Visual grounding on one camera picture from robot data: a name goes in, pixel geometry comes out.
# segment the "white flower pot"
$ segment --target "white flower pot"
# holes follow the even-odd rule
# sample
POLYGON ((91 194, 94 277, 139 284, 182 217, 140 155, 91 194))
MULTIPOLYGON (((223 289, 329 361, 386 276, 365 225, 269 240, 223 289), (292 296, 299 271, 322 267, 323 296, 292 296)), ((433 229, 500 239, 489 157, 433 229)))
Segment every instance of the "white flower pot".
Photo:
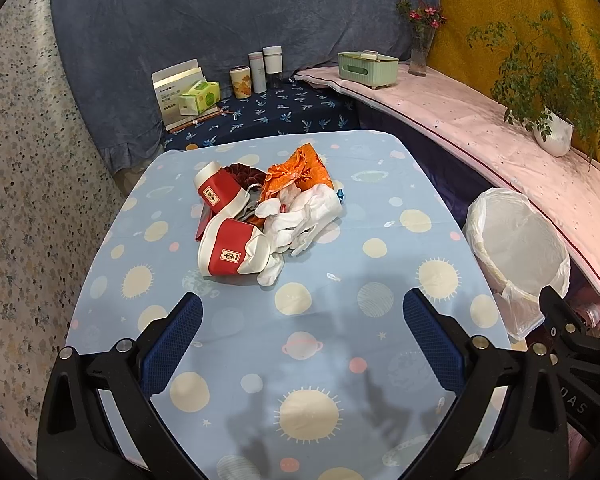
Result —
POLYGON ((549 112, 549 126, 551 135, 542 140, 542 133, 534 128, 534 137, 540 147, 553 156, 563 156, 571 148, 571 136, 573 135, 573 124, 561 119, 553 112, 549 112))

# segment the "pink tablecloth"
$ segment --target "pink tablecloth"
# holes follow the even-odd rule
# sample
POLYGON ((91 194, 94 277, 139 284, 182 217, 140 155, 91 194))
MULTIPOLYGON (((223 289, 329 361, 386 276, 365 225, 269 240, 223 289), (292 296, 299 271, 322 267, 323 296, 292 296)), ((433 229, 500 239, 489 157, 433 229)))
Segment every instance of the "pink tablecloth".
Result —
POLYGON ((600 295, 600 165, 572 149, 555 158, 520 126, 502 121, 504 107, 429 69, 400 65, 398 83, 372 90, 338 77, 337 67, 296 76, 330 86, 390 114, 434 140, 494 186, 524 193, 562 235, 573 261, 600 295))

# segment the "light blue tablecloth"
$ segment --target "light blue tablecloth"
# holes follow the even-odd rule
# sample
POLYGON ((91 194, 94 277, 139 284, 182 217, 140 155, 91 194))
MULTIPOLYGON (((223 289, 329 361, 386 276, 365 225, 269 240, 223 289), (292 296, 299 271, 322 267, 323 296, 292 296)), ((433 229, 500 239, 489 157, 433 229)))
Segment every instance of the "light blue tablecloth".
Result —
MULTIPOLYGON (((395 480, 436 429, 446 392, 402 318, 420 286, 470 334, 509 348, 490 290, 458 225, 389 134, 289 135, 167 152, 138 183, 87 276, 67 344, 79 352, 136 338, 183 293, 203 301, 195 341, 152 397, 212 480, 395 480), (345 213, 279 279, 204 280, 193 176, 211 160, 266 170, 310 142, 344 191, 345 213)), ((112 427, 140 460, 109 395, 112 427)), ((472 450, 484 446, 490 408, 472 450)))

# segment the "trash can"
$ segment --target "trash can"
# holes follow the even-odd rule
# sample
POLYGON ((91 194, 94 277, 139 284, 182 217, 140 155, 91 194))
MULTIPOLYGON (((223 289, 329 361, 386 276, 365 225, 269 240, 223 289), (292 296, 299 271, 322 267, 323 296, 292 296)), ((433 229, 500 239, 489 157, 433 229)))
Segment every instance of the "trash can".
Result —
POLYGON ((542 288, 551 285, 562 298, 567 294, 571 267, 564 241, 525 195, 499 188, 469 206, 463 231, 507 332, 524 339, 544 321, 542 288))

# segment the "orange bag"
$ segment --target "orange bag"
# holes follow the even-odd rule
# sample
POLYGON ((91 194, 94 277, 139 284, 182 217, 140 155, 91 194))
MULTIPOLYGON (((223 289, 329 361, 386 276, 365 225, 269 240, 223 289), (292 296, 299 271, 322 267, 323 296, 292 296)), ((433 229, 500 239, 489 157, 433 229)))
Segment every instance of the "orange bag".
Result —
POLYGON ((300 146, 283 164, 274 164, 269 168, 262 186, 260 201, 276 196, 282 189, 293 183, 296 183, 302 191, 311 189, 316 184, 326 184, 333 189, 333 182, 329 178, 327 168, 310 144, 300 146))

